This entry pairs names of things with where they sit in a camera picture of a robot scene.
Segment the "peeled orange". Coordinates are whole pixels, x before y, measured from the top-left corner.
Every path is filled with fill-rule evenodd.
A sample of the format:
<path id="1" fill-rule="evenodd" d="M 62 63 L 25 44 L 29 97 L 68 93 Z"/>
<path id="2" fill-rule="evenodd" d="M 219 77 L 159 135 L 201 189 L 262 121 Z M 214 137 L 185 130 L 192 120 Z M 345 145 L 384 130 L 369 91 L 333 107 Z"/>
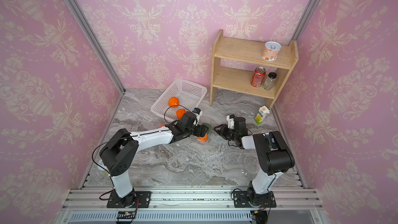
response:
<path id="1" fill-rule="evenodd" d="M 181 119 L 185 113 L 186 113 L 185 109 L 179 109 L 176 111 L 176 116 L 178 119 Z"/>
<path id="2" fill-rule="evenodd" d="M 177 97 L 171 97 L 168 102 L 170 108 L 177 108 L 179 106 L 179 99 Z"/>

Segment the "container green fruit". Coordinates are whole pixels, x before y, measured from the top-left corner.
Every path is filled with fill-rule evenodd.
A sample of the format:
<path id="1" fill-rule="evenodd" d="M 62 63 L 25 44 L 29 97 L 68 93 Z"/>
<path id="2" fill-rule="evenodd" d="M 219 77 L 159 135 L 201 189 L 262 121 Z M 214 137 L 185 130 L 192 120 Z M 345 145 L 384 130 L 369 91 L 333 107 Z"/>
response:
<path id="1" fill-rule="evenodd" d="M 212 125 L 209 123 L 203 123 L 203 125 L 207 127 L 206 133 L 210 134 L 212 132 Z"/>

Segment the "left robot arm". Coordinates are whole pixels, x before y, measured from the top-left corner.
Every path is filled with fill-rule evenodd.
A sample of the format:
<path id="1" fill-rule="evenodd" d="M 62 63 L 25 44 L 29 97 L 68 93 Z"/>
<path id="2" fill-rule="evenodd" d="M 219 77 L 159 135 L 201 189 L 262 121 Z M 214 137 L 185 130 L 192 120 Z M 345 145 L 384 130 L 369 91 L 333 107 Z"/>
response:
<path id="1" fill-rule="evenodd" d="M 99 151 L 100 166 L 110 176 L 116 196 L 124 200 L 133 195 L 134 188 L 128 169 L 136 153 L 154 146 L 175 143 L 192 135 L 203 138 L 208 127 L 199 124 L 201 116 L 200 109 L 195 108 L 192 112 L 184 113 L 179 120 L 158 129 L 145 132 L 120 129 Z"/>

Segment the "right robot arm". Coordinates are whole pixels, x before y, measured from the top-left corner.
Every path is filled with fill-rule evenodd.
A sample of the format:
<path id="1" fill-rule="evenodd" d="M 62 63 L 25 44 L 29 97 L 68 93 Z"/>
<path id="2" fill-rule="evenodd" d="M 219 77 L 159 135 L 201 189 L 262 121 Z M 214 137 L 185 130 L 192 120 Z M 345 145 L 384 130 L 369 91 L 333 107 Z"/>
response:
<path id="1" fill-rule="evenodd" d="M 246 191 L 231 192 L 234 206 L 276 207 L 272 187 L 275 182 L 295 166 L 293 154 L 279 131 L 253 134 L 246 127 L 246 119 L 229 115 L 227 124 L 213 130 L 228 142 L 240 149 L 256 151 L 260 169 L 255 179 L 250 181 Z"/>

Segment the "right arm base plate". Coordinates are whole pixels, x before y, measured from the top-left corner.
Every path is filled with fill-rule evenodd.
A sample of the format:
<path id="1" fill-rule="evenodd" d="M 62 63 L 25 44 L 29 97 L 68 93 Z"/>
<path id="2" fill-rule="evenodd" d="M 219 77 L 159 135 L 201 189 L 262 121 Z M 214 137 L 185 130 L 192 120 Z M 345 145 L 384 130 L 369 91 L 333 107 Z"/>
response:
<path id="1" fill-rule="evenodd" d="M 242 191 L 240 189 L 235 189 L 231 192 L 231 198 L 235 208 L 275 208 L 277 206 L 272 192 L 258 195 L 251 190 Z"/>

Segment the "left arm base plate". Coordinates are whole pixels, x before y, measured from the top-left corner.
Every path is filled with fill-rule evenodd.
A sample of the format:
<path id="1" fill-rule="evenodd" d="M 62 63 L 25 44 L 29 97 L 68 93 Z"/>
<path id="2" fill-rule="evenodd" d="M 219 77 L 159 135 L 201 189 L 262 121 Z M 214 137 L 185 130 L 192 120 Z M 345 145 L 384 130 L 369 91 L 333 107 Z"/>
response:
<path id="1" fill-rule="evenodd" d="M 151 191 L 132 191 L 121 198 L 113 190 L 107 202 L 107 208 L 148 208 L 151 200 Z"/>

